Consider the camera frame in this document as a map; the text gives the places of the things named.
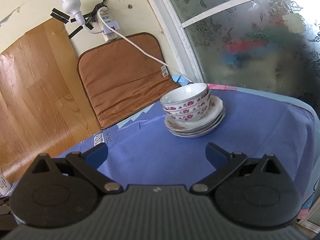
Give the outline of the floral plate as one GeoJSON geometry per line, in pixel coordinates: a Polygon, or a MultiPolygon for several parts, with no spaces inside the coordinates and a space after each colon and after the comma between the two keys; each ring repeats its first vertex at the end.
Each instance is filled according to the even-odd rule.
{"type": "Polygon", "coordinates": [[[171,129],[169,126],[168,126],[167,128],[169,129],[169,131],[171,130],[171,131],[174,131],[174,132],[182,132],[182,133],[195,132],[195,131],[201,130],[201,129],[209,126],[209,125],[212,124],[214,121],[217,121],[217,119],[218,119],[221,115],[223,115],[223,113],[225,113],[225,107],[223,107],[223,109],[222,109],[222,111],[220,112],[220,114],[219,114],[214,120],[212,120],[210,123],[208,123],[208,124],[206,124],[206,125],[204,125],[204,126],[202,126],[202,127],[200,127],[200,128],[194,128],[194,129],[190,129],[190,130],[184,131],[184,132],[183,132],[183,131],[178,131],[178,130],[173,130],[173,129],[171,129]]]}
{"type": "Polygon", "coordinates": [[[222,100],[214,95],[210,96],[209,105],[206,112],[201,115],[200,119],[195,122],[182,122],[178,118],[174,119],[167,115],[164,119],[165,126],[175,132],[191,132],[201,129],[220,117],[223,112],[222,100]]]}
{"type": "Polygon", "coordinates": [[[189,132],[189,133],[182,133],[182,132],[174,132],[174,131],[171,131],[170,130],[170,133],[175,135],[175,136],[178,136],[178,137],[183,137],[183,138],[197,138],[197,137],[201,137],[201,136],[204,136],[208,133],[210,133],[211,131],[213,131],[214,129],[217,128],[217,126],[219,126],[219,124],[222,122],[222,120],[224,119],[225,117],[225,113],[223,113],[223,115],[221,115],[217,121],[214,121],[212,124],[210,124],[209,126],[201,129],[201,130],[198,130],[198,131],[195,131],[195,132],[189,132]]]}

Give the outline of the red flower bowl back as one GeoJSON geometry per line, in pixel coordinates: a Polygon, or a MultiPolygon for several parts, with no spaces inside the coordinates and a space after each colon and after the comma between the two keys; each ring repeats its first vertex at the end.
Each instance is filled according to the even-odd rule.
{"type": "Polygon", "coordinates": [[[191,107],[190,110],[183,109],[180,111],[180,114],[167,113],[169,119],[178,121],[178,122],[196,122],[200,120],[201,117],[206,113],[209,108],[210,100],[204,101],[199,104],[199,106],[191,107]]]}

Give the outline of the small red flower bowl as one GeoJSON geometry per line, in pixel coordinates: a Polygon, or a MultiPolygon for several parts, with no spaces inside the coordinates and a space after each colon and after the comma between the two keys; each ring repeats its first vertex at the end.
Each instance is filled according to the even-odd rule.
{"type": "Polygon", "coordinates": [[[161,97],[160,103],[165,107],[185,106],[189,101],[195,101],[207,94],[206,83],[192,83],[176,88],[161,97]]]}

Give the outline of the floral plate back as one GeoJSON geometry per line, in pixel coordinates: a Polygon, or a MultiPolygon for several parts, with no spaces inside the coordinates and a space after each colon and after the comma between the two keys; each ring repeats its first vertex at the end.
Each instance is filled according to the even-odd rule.
{"type": "Polygon", "coordinates": [[[169,131],[171,130],[171,131],[174,131],[174,132],[182,132],[182,133],[195,132],[195,131],[201,130],[201,129],[209,126],[209,125],[212,124],[214,121],[217,121],[217,119],[218,119],[221,115],[223,115],[223,113],[225,113],[225,107],[223,107],[223,109],[222,109],[222,111],[220,112],[220,114],[219,114],[214,120],[212,120],[210,123],[208,123],[208,124],[206,124],[206,125],[204,125],[204,126],[202,126],[202,127],[200,127],[200,128],[194,128],[194,129],[190,129],[190,130],[184,131],[184,132],[183,132],[183,131],[178,131],[178,130],[173,130],[173,129],[171,129],[169,126],[168,126],[167,128],[169,129],[169,131]]]}

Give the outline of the large red flower bowl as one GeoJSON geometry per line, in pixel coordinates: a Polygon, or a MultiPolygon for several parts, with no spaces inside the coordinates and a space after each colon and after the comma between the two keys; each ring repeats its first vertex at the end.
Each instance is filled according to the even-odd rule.
{"type": "Polygon", "coordinates": [[[203,96],[202,98],[198,98],[195,101],[189,101],[185,104],[185,106],[179,106],[179,107],[162,107],[164,111],[168,112],[171,115],[178,115],[178,114],[186,114],[193,111],[196,111],[200,109],[202,106],[206,104],[210,97],[210,94],[208,93],[206,96],[203,96]]]}

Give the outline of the white enamel mug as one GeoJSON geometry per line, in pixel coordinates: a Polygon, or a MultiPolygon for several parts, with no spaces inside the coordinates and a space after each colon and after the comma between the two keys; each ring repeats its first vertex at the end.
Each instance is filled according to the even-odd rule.
{"type": "Polygon", "coordinates": [[[11,189],[11,184],[5,178],[3,173],[0,173],[0,194],[4,196],[10,191],[10,189],[11,189]]]}

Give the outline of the wood pattern vinyl sheet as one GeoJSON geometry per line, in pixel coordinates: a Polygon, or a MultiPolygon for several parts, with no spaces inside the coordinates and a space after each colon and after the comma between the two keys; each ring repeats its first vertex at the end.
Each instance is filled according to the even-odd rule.
{"type": "Polygon", "coordinates": [[[52,157],[99,130],[64,25],[47,20],[1,53],[1,172],[19,180],[40,153],[52,157]]]}

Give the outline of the blue patterned tablecloth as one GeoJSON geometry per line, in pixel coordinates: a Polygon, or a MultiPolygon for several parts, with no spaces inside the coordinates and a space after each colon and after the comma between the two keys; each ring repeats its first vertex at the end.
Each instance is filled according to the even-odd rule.
{"type": "Polygon", "coordinates": [[[145,211],[150,205],[157,212],[167,207],[170,213],[179,213],[182,201],[172,195],[184,191],[196,196],[190,187],[216,170],[206,158],[210,142],[250,158],[274,154],[303,198],[316,157],[317,116],[300,104],[250,93],[214,90],[211,95],[222,100],[225,117],[201,137],[171,134],[160,103],[134,122],[102,131],[101,143],[107,145],[108,156],[97,170],[123,191],[103,196],[95,210],[108,201],[108,211],[125,214],[145,211]]]}

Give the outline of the brown seat cushion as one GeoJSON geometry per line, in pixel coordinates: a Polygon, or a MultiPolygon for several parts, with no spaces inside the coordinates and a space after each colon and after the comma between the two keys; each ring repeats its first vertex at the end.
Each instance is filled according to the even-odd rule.
{"type": "Polygon", "coordinates": [[[99,127],[106,129],[178,88],[162,66],[122,38],[82,53],[77,71],[99,127]]]}

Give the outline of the frosted glass window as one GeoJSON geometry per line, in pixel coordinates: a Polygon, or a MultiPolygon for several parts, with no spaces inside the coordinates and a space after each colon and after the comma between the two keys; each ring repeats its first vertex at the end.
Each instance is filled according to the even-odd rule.
{"type": "Polygon", "coordinates": [[[319,0],[148,0],[191,81],[291,96],[319,111],[319,0]]]}

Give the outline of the white power strip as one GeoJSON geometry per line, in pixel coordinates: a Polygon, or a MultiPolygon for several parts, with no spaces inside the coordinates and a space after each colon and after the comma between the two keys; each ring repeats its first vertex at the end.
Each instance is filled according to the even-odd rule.
{"type": "Polygon", "coordinates": [[[101,30],[103,31],[105,42],[110,42],[118,37],[114,32],[119,30],[118,22],[111,20],[107,7],[102,7],[98,10],[97,19],[101,30]]]}

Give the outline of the white light bulb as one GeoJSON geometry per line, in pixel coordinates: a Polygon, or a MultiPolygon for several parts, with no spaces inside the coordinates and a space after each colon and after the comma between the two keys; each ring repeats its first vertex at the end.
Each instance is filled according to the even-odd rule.
{"type": "Polygon", "coordinates": [[[80,24],[80,26],[85,25],[85,19],[80,10],[80,0],[60,0],[60,3],[65,13],[72,15],[75,18],[76,22],[80,24]]]}

